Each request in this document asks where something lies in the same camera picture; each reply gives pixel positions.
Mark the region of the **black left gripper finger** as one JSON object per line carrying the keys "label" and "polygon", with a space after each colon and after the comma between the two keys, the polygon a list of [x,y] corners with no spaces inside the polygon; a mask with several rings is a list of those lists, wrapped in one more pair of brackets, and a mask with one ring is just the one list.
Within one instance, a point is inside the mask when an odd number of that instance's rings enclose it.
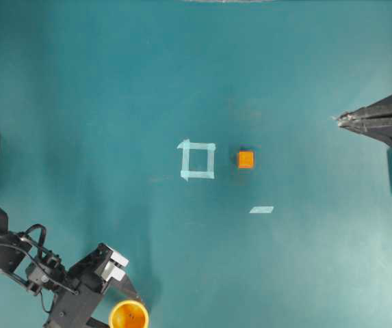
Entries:
{"label": "black left gripper finger", "polygon": [[95,318],[89,318],[85,328],[109,328],[109,325]]}
{"label": "black left gripper finger", "polygon": [[125,274],[121,280],[111,278],[109,281],[111,287],[115,288],[118,292],[122,293],[126,298],[144,303],[143,299],[139,296],[135,286],[132,284],[129,276]]}

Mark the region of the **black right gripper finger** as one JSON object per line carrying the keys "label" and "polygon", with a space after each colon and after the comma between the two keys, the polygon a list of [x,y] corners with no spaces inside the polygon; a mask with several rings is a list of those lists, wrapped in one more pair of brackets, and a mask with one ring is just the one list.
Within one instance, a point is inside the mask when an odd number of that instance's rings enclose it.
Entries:
{"label": "black right gripper finger", "polygon": [[367,120],[376,118],[392,118],[392,95],[375,102],[374,104],[361,107],[356,111],[341,114],[336,121],[348,122],[353,120]]}
{"label": "black right gripper finger", "polygon": [[392,147],[392,118],[338,122],[338,126],[350,132],[381,141]]}

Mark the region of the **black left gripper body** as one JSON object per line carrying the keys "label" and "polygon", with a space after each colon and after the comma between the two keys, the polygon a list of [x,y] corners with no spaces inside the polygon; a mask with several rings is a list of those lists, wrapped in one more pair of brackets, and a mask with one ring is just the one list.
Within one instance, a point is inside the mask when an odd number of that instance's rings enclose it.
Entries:
{"label": "black left gripper body", "polygon": [[75,263],[66,276],[73,291],[55,293],[44,327],[85,327],[111,287],[111,278],[121,280],[129,260],[106,244]]}

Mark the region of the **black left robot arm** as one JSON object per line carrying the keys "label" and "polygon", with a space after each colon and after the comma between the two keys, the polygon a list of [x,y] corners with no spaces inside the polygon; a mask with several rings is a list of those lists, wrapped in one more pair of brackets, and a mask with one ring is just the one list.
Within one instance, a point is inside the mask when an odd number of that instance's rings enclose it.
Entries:
{"label": "black left robot arm", "polygon": [[[53,293],[45,327],[148,326],[148,312],[125,272],[129,261],[122,254],[101,243],[65,269],[61,258],[44,247],[46,235],[41,224],[10,231],[8,216],[0,209],[0,274],[34,296],[43,290]],[[114,306],[104,323],[92,314],[110,288],[127,298]]]}

